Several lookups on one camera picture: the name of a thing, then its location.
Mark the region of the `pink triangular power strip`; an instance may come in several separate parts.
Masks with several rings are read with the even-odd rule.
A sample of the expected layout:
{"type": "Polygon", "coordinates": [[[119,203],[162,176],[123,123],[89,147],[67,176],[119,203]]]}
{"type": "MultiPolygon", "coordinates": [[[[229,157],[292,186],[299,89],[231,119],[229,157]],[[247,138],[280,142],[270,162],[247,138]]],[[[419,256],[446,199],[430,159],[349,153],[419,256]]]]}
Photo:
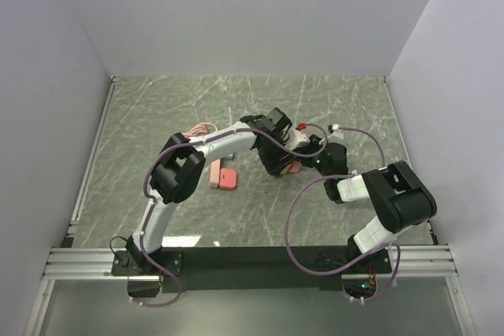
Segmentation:
{"type": "Polygon", "coordinates": [[[300,161],[292,161],[288,167],[289,170],[287,174],[297,174],[302,169],[302,163],[300,161]]]}

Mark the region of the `pink triangular plug adapter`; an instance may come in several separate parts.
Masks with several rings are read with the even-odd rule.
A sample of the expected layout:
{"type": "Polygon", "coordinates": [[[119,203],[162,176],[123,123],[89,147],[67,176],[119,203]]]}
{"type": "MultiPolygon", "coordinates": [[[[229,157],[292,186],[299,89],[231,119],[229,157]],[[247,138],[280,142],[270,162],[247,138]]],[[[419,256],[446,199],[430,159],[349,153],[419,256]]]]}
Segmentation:
{"type": "Polygon", "coordinates": [[[237,171],[231,168],[222,168],[220,170],[218,187],[224,190],[234,190],[237,186],[237,179],[237,171]]]}

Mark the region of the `pink long power strip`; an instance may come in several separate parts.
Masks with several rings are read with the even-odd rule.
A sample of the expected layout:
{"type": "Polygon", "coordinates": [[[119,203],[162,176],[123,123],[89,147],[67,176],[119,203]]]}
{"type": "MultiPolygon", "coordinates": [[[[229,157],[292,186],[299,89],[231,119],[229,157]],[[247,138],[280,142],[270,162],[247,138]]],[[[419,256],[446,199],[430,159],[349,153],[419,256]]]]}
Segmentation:
{"type": "Polygon", "coordinates": [[[209,187],[218,188],[221,177],[221,160],[213,161],[209,169],[209,187]]]}

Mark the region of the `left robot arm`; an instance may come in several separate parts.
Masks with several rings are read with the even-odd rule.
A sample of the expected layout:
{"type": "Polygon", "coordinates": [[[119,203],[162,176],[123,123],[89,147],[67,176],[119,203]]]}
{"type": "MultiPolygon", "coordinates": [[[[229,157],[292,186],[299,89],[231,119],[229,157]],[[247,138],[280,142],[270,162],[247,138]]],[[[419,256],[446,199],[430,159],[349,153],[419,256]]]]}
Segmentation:
{"type": "Polygon", "coordinates": [[[177,205],[197,189],[202,171],[231,154],[256,149],[270,175],[279,175],[309,143],[306,134],[292,126],[278,108],[268,115],[244,116],[230,127],[208,135],[172,135],[144,180],[148,206],[140,225],[129,237],[129,264],[141,275],[157,266],[157,252],[177,205]]]}

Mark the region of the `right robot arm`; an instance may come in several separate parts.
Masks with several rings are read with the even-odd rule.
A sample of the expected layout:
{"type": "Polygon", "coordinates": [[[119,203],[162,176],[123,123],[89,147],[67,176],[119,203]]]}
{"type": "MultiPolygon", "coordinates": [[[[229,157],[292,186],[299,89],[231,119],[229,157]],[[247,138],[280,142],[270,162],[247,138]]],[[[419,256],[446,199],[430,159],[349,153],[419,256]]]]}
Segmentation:
{"type": "Polygon", "coordinates": [[[324,189],[337,204],[369,200],[374,208],[375,216],[347,241],[346,265],[355,272],[373,263],[371,249],[437,213],[434,197],[405,161],[347,179],[327,179],[324,189]]]}

